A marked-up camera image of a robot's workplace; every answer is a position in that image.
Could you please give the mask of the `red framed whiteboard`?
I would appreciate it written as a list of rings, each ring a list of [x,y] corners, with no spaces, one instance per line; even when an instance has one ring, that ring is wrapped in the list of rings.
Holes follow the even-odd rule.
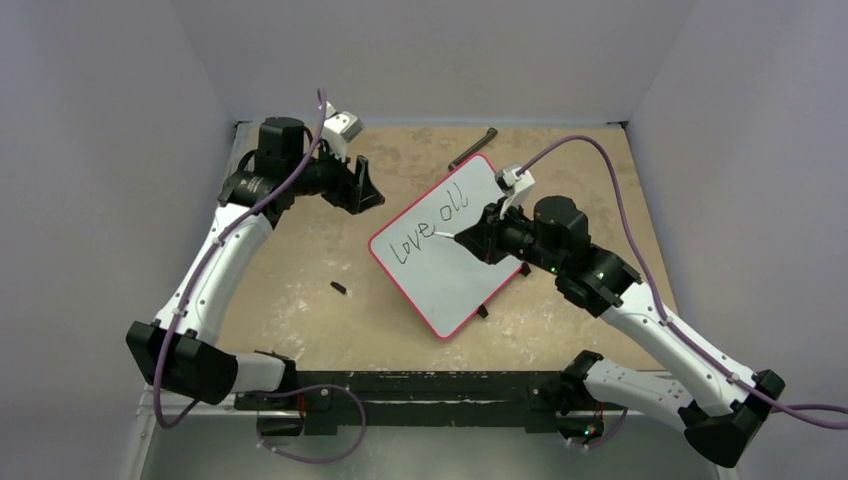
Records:
[[[521,273],[519,260],[508,257],[489,265],[453,240],[434,235],[472,226],[483,208],[501,196],[494,166],[477,154],[369,240],[372,257],[439,338],[453,336]]]

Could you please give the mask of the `black marker cap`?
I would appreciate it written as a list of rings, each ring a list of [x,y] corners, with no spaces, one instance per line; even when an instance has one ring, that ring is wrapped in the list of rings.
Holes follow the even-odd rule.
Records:
[[[332,282],[330,283],[330,285],[331,285],[331,287],[332,287],[332,288],[334,288],[335,290],[337,290],[339,293],[341,293],[341,294],[343,294],[343,295],[346,295],[346,294],[347,294],[347,288],[346,288],[345,286],[343,286],[342,284],[340,284],[340,283],[338,283],[338,282],[335,282],[335,281],[332,281]]]

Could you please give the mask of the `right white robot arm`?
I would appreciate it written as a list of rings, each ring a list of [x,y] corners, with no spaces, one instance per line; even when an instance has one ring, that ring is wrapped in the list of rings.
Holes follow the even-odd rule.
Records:
[[[515,257],[555,277],[572,305],[635,341],[668,372],[660,377],[621,367],[584,350],[551,388],[562,413],[590,402],[616,404],[683,434],[702,457],[735,467],[785,388],[771,370],[755,372],[710,345],[663,303],[621,257],[595,245],[587,216],[563,196],[520,207],[487,205],[477,223],[455,234],[476,259]]]

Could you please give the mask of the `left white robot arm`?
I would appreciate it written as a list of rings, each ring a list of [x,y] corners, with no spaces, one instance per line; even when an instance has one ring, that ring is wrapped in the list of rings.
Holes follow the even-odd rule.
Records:
[[[135,321],[127,332],[149,385],[212,405],[252,391],[275,409],[295,402],[298,382],[286,374],[289,359],[231,354],[216,344],[247,266],[297,197],[319,195],[352,215],[384,203],[367,158],[347,154],[362,130],[347,111],[329,114],[319,137],[291,117],[260,125],[256,148],[226,178],[204,245],[177,290],[153,320]]]

